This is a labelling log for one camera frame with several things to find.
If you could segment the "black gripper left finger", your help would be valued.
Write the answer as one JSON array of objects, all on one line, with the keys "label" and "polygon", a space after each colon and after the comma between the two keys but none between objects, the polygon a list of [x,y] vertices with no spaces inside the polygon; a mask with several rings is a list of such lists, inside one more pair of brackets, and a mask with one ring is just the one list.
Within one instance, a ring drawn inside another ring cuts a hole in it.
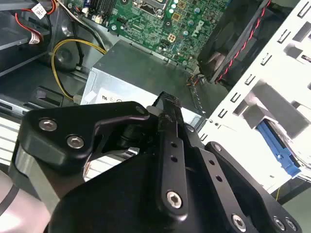
[{"label": "black gripper left finger", "polygon": [[134,101],[29,111],[17,137],[17,169],[53,215],[73,189],[130,159],[155,156],[156,186],[174,209],[187,208],[178,98],[162,92],[148,112]]}]

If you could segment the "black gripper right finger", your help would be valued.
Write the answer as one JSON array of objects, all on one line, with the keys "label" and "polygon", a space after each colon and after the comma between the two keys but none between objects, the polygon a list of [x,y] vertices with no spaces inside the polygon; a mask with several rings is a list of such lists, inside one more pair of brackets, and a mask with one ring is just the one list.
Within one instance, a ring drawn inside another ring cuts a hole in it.
[{"label": "black gripper right finger", "polygon": [[177,111],[189,214],[179,233],[300,233],[298,222],[218,143],[203,145]]}]

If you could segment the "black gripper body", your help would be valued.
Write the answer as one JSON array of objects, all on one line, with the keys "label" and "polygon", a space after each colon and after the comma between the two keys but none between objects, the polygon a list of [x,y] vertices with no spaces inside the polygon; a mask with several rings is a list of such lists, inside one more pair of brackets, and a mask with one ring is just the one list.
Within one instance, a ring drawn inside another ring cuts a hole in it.
[{"label": "black gripper body", "polygon": [[156,158],[141,155],[70,191],[56,207],[51,233],[178,233],[189,214],[187,198],[174,209],[156,186]]}]

